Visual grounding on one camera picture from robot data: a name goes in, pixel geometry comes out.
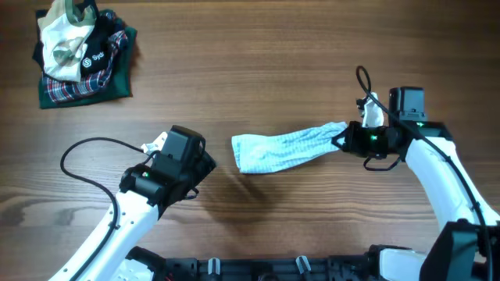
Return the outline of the light blue striped garment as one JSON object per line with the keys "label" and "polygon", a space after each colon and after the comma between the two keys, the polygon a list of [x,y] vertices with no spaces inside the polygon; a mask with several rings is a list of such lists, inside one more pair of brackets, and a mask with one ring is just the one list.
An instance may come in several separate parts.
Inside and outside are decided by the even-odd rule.
{"label": "light blue striped garment", "polygon": [[345,122],[330,122],[277,136],[233,136],[234,160],[244,174],[276,173],[337,151],[331,139],[346,128]]}

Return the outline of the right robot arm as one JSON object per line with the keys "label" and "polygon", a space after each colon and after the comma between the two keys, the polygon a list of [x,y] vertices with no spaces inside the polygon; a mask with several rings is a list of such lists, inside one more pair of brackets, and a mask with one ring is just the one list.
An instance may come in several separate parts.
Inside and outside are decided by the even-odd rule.
{"label": "right robot arm", "polygon": [[387,126],[352,121],[331,140],[366,161],[397,155],[420,181],[438,220],[440,234],[426,254],[371,247],[370,274],[385,280],[497,280],[499,213],[466,173],[445,125],[427,119],[424,98],[420,87],[392,88]]}

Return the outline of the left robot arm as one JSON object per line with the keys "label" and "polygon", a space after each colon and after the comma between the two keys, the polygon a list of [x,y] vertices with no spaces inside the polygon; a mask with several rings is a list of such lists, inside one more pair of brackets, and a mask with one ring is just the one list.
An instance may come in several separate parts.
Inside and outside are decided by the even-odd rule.
{"label": "left robot arm", "polygon": [[158,140],[158,148],[123,173],[109,210],[54,280],[169,279],[166,260],[137,242],[169,206],[196,198],[216,163],[193,130],[172,126]]}

